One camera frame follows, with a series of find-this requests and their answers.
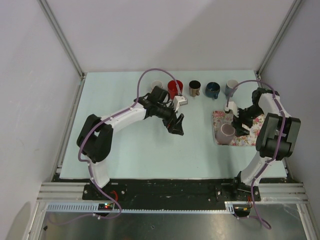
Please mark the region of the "lilac mug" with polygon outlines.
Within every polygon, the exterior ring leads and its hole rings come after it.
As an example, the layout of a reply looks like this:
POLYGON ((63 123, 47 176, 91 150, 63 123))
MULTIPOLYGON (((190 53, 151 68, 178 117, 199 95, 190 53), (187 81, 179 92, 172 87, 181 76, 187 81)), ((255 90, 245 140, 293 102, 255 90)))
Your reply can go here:
POLYGON ((230 123, 223 123, 215 133, 219 145, 229 145, 236 135, 236 129, 230 123))

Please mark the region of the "red mug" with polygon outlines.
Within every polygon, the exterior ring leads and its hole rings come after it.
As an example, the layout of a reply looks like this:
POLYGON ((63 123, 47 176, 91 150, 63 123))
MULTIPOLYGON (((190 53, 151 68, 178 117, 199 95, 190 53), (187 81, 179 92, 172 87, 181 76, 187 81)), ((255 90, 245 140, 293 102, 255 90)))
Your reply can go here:
POLYGON ((171 81, 169 81, 168 84, 167 84, 167 90, 169 92, 171 100, 173 100, 174 97, 179 94, 176 83, 179 86, 180 93, 181 94, 183 93, 183 83, 180 80, 177 80, 177 81, 171 80, 171 81))

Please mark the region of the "grey mug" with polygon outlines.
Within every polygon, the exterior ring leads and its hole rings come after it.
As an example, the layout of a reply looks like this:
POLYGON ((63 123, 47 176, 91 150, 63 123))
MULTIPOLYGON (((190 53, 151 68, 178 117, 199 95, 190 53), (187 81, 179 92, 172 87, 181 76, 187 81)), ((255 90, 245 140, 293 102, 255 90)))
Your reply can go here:
POLYGON ((238 81, 235 79, 230 79, 225 84, 224 94, 226 97, 232 97, 235 86, 238 84, 238 81))

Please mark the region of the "brown patterned mug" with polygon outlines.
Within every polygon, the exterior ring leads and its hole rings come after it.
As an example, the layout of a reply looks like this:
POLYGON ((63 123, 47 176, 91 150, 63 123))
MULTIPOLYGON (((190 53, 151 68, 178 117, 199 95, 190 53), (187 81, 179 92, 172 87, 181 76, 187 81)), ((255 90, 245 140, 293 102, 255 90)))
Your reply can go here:
POLYGON ((196 97, 200 95, 201 83, 197 80, 192 80, 189 82, 189 95, 191 97, 196 97))

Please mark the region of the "blue mug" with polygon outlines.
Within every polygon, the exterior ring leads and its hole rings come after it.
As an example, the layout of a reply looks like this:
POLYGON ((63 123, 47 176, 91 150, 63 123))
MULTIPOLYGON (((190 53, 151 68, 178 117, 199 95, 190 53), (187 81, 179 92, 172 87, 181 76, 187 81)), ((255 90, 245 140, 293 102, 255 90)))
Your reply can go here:
POLYGON ((217 100, 219 97, 221 87, 217 82, 209 82, 205 87, 205 95, 208 98, 217 100))

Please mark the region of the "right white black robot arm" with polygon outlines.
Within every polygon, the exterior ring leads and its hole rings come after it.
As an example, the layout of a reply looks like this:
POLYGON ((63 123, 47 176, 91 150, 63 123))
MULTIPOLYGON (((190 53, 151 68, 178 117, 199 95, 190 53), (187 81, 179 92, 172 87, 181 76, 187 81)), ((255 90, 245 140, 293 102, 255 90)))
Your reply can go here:
POLYGON ((253 121, 264 116, 264 122, 256 138, 256 154, 249 165, 233 179, 231 194, 238 201, 250 197, 257 200, 255 191, 264 171, 275 161, 292 155, 301 120, 292 117, 282 106, 278 92, 257 88, 252 93, 252 105, 239 108, 234 102, 228 105, 233 113, 232 126, 238 137, 247 136, 253 121))

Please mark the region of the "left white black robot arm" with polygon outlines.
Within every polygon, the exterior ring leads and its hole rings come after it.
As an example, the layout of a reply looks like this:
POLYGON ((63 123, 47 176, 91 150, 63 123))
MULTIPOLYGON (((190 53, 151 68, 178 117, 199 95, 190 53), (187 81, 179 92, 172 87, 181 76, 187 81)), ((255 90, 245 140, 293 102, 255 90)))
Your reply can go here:
POLYGON ((115 133, 135 122, 155 116, 162 120, 170 134, 182 136, 184 115, 177 115, 177 112, 179 107, 187 104, 185 96, 176 95, 171 100, 168 91, 156 86, 150 93, 136 98, 131 106, 112 115, 89 115, 76 144, 79 147, 78 160, 87 163, 90 179, 95 184, 94 195, 104 200, 111 194, 111 187, 107 184, 110 177, 106 165, 115 133))

